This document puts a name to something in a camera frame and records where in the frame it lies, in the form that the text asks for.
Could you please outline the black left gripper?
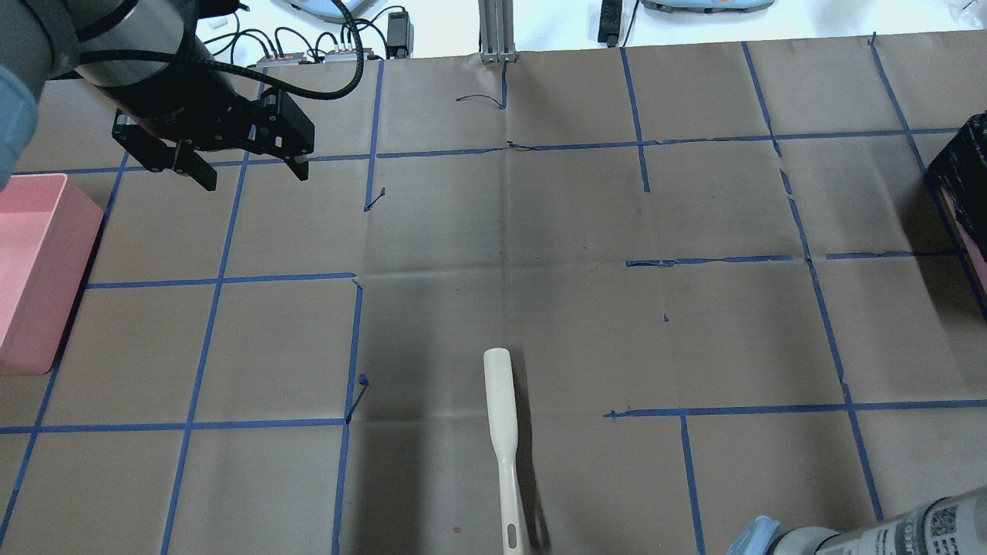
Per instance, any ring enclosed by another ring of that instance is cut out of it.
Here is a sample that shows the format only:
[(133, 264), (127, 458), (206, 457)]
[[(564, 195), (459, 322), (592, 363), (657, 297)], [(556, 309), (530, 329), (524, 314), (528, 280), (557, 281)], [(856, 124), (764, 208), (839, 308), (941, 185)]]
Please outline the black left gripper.
[(241, 149), (285, 162), (299, 180), (309, 179), (315, 126), (282, 88), (260, 99), (236, 92), (220, 71), (167, 63), (136, 83), (113, 86), (119, 106), (113, 138), (146, 170), (191, 178), (215, 192), (217, 173), (201, 154)]

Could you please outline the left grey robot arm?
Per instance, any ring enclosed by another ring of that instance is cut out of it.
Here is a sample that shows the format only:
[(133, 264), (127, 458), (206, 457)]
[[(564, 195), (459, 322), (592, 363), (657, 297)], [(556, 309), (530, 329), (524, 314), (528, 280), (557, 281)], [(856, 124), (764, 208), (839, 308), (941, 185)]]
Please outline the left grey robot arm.
[(205, 153), (240, 149), (309, 176), (315, 127), (286, 85), (258, 99), (230, 76), (262, 74), (218, 62), (197, 37), (200, 20), (231, 15), (240, 1), (4, 1), (2, 179), (9, 180), (38, 129), (47, 81), (74, 72), (116, 106), (113, 139), (150, 172), (173, 171), (214, 190)]

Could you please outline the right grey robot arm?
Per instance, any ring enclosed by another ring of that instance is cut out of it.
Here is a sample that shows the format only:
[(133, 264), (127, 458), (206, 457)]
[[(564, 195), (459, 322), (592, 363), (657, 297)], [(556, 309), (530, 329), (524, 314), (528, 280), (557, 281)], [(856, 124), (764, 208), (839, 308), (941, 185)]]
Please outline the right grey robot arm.
[(984, 554), (986, 488), (923, 503), (873, 526), (838, 533), (821, 526), (785, 531), (756, 516), (727, 548), (729, 554)]

